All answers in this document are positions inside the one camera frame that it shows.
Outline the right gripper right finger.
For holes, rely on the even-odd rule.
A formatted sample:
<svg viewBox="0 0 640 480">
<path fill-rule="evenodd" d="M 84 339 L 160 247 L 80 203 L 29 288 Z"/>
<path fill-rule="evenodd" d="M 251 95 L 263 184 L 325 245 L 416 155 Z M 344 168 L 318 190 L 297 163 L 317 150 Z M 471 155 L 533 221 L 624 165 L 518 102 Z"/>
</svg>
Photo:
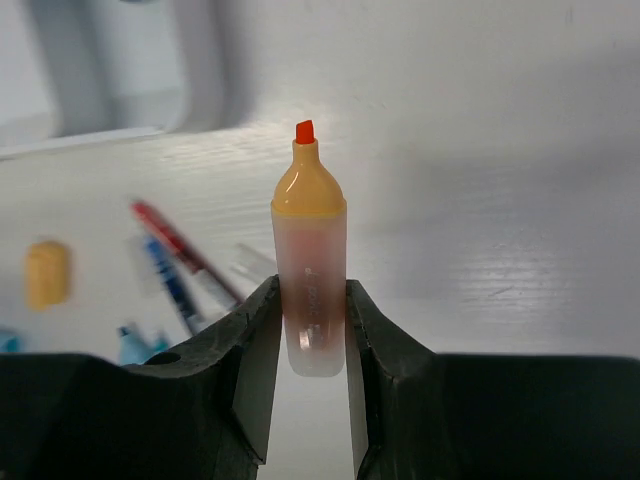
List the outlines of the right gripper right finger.
<svg viewBox="0 0 640 480">
<path fill-rule="evenodd" d="M 359 479 L 635 479 L 639 363 L 436 353 L 346 287 Z"/>
</svg>

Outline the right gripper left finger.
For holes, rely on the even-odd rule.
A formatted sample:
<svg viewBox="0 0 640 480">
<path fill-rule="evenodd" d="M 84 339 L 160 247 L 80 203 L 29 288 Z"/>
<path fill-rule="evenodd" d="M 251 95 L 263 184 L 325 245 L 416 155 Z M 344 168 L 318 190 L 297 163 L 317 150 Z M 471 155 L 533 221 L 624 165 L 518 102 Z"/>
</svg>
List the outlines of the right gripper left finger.
<svg viewBox="0 0 640 480">
<path fill-rule="evenodd" d="M 78 353 L 1 358 L 5 479 L 253 479 L 266 461 L 281 299 L 233 312 L 141 365 Z"/>
</svg>

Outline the orange highlighter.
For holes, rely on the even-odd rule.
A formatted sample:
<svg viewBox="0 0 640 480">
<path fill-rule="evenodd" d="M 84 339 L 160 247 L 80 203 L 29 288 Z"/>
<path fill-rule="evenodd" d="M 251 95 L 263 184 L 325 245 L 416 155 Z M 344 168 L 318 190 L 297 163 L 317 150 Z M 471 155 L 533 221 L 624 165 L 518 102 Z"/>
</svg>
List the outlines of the orange highlighter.
<svg viewBox="0 0 640 480">
<path fill-rule="evenodd" d="M 290 365 L 304 377 L 333 377 L 344 365 L 347 202 L 310 120 L 295 127 L 271 219 Z"/>
</svg>

